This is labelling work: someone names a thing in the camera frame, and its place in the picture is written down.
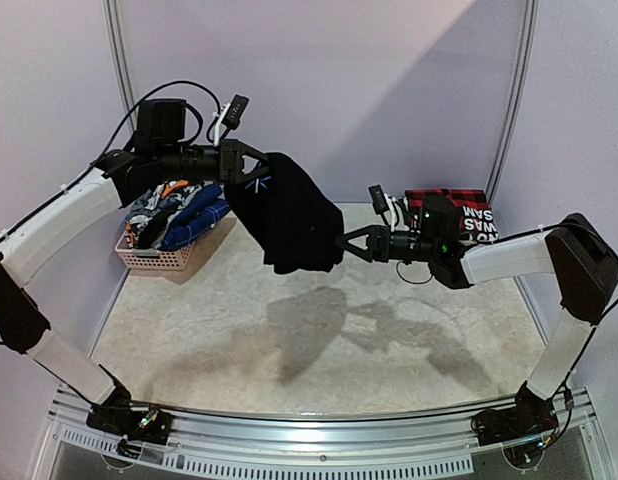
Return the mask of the black t-shirt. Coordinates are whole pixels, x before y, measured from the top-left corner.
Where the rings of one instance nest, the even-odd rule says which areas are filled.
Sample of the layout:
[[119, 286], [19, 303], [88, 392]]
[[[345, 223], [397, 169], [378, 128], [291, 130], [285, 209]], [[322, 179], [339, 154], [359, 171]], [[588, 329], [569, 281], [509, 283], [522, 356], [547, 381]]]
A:
[[344, 257], [336, 245], [344, 233], [342, 211], [289, 156], [269, 152], [267, 157], [267, 174], [225, 186], [225, 200], [275, 274], [330, 272]]

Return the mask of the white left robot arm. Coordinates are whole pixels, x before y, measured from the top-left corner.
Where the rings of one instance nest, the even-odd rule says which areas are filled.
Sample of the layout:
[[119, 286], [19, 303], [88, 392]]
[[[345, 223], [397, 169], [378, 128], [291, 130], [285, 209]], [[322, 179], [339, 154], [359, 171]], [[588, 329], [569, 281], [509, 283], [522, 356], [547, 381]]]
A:
[[181, 99], [141, 97], [127, 114], [137, 126], [121, 149], [105, 146], [69, 184], [14, 226], [0, 233], [0, 342], [42, 366], [86, 400], [117, 434], [137, 426], [144, 405], [51, 325], [25, 287], [38, 271], [92, 224], [122, 209], [147, 190], [172, 180], [240, 185], [264, 176], [267, 156], [224, 134], [234, 130], [248, 104], [240, 95], [217, 107], [208, 144], [185, 136], [192, 114]]

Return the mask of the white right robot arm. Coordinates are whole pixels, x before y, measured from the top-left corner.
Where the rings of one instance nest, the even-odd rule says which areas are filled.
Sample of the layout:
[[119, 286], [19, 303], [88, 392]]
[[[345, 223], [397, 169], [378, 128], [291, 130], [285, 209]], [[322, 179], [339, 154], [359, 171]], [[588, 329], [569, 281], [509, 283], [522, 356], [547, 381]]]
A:
[[368, 263], [424, 263], [433, 279], [451, 290], [504, 279], [552, 279], [559, 315], [505, 421], [513, 435], [526, 436], [543, 422], [544, 406], [568, 381], [593, 333], [618, 304], [618, 255], [580, 213], [492, 240], [467, 239], [460, 232], [461, 218], [461, 207], [451, 199], [428, 195], [413, 226], [369, 225], [340, 235], [336, 244]]

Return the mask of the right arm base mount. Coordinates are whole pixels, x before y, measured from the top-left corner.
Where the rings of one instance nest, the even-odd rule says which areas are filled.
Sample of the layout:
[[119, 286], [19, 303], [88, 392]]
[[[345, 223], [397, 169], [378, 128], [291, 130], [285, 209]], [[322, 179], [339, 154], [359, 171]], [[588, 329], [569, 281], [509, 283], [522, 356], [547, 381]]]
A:
[[553, 432], [559, 420], [551, 403], [521, 404], [482, 410], [471, 418], [470, 427], [479, 445], [486, 446]]

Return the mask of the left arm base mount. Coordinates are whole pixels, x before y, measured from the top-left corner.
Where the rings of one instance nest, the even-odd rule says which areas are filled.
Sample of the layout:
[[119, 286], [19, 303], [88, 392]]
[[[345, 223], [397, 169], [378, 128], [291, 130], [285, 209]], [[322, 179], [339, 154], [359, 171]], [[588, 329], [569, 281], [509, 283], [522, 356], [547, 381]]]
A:
[[153, 404], [92, 406], [86, 425], [129, 441], [166, 445], [171, 433], [173, 415]]

